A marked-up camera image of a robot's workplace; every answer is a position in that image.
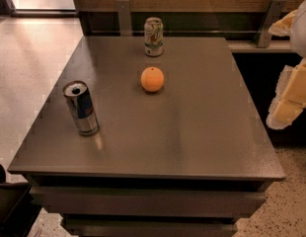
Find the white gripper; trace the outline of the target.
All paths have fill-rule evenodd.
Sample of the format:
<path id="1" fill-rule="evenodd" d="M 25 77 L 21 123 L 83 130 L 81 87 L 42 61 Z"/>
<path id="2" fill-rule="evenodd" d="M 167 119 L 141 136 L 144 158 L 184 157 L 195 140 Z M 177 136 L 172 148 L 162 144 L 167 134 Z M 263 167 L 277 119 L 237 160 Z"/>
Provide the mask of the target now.
<path id="1" fill-rule="evenodd" d="M 306 109 L 306 0 L 297 11 L 273 23 L 268 32 L 278 37 L 290 35 L 291 50 L 304 57 L 295 67 L 284 66 L 268 109 L 268 127 L 285 129 Z"/>

